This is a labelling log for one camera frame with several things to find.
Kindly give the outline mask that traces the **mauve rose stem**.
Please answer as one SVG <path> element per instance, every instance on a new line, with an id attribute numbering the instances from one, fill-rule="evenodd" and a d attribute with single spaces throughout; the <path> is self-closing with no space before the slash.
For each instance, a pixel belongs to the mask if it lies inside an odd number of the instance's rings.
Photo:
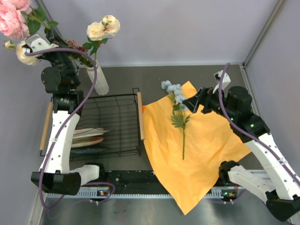
<path id="1" fill-rule="evenodd" d="M 86 50 L 82 45 L 78 45 L 74 40 L 68 40 L 67 45 L 68 45 L 68 47 L 79 50 L 79 51 L 83 52 L 84 54 L 87 54 L 87 52 L 88 52 L 88 50 Z M 91 61 L 81 54 L 70 53 L 70 57 L 72 59 L 78 61 L 79 64 L 84 65 L 87 68 L 92 67 Z"/>

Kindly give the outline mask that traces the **cream rose stem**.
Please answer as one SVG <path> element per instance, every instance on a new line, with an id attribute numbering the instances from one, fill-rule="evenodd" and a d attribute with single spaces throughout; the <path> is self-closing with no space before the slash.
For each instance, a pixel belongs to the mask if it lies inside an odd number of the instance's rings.
<path id="1" fill-rule="evenodd" d="M 88 25 L 86 34 L 87 42 L 82 47 L 89 51 L 89 56 L 97 59 L 97 51 L 102 44 L 106 44 L 109 39 L 114 37 L 120 30 L 120 22 L 113 15 L 106 15 L 99 22 Z"/>
<path id="2" fill-rule="evenodd" d="M 29 66 L 35 66 L 38 63 L 38 59 L 34 56 L 26 56 L 25 50 L 23 49 L 24 45 L 25 41 L 22 41 L 18 44 L 14 44 L 12 41 L 4 41 L 4 47 L 8 51 L 14 51 L 20 62 Z"/>

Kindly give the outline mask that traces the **orange paper flower bouquet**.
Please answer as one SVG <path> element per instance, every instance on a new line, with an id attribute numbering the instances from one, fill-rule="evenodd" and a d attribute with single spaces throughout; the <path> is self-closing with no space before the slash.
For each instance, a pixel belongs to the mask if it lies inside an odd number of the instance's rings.
<path id="1" fill-rule="evenodd" d="M 144 145 L 151 167 L 183 214 L 188 214 L 215 185 L 224 161 L 239 161 L 250 153 L 214 112 L 190 115 L 185 131 L 172 125 L 172 103 L 156 85 L 143 108 Z"/>

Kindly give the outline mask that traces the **pink rose stem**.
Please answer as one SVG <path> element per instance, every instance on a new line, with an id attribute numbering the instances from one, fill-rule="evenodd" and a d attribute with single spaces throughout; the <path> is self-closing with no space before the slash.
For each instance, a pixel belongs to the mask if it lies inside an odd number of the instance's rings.
<path id="1" fill-rule="evenodd" d="M 46 21 L 41 7 L 34 8 L 30 0 L 2 0 L 0 2 L 0 32 L 13 40 L 36 34 L 41 27 L 45 33 L 59 23 Z"/>

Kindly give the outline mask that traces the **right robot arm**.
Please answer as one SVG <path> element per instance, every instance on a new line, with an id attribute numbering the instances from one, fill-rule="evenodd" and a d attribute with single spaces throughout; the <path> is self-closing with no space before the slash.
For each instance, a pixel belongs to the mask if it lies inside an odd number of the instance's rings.
<path id="1" fill-rule="evenodd" d="M 215 112 L 230 122 L 230 128 L 251 150 L 269 176 L 266 181 L 234 161 L 224 161 L 219 167 L 219 181 L 223 185 L 237 184 L 258 197 L 269 212 L 285 222 L 300 216 L 300 178 L 280 152 L 270 129 L 263 119 L 254 114 L 252 97 L 241 86 L 233 86 L 228 94 L 213 88 L 200 88 L 183 101 L 192 113 Z"/>

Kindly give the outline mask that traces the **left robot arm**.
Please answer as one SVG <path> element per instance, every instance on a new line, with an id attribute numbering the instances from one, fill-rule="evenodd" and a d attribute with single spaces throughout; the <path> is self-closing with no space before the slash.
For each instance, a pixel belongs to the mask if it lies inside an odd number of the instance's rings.
<path id="1" fill-rule="evenodd" d="M 45 91 L 52 94 L 52 130 L 45 158 L 39 171 L 32 172 L 31 181 L 46 193 L 76 195 L 88 182 L 101 186 L 106 174 L 99 165 L 85 165 L 71 170 L 69 157 L 73 135 L 84 104 L 78 67 L 64 51 L 67 45 L 54 29 L 45 36 L 35 34 L 25 40 L 32 53 L 42 51 L 40 59 L 51 66 L 45 68 L 41 80 Z"/>

